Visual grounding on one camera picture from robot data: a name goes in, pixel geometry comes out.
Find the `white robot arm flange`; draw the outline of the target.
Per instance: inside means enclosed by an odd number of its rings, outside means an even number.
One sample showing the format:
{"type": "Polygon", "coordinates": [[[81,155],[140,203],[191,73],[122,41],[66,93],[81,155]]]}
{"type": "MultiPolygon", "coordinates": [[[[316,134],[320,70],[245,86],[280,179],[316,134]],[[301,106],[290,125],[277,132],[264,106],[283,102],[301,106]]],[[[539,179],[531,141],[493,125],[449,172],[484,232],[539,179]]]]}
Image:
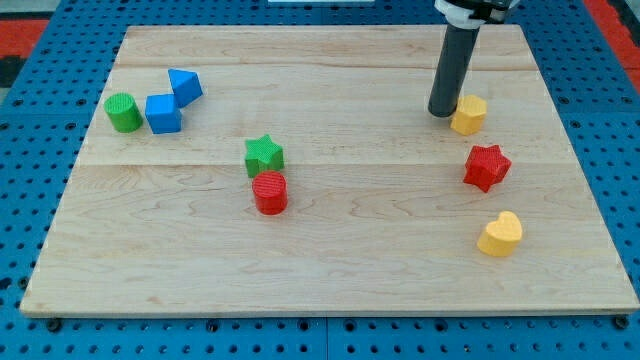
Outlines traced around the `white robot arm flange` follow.
{"type": "Polygon", "coordinates": [[[484,24],[503,24],[520,0],[435,0],[434,7],[449,25],[475,30],[484,24]]]}

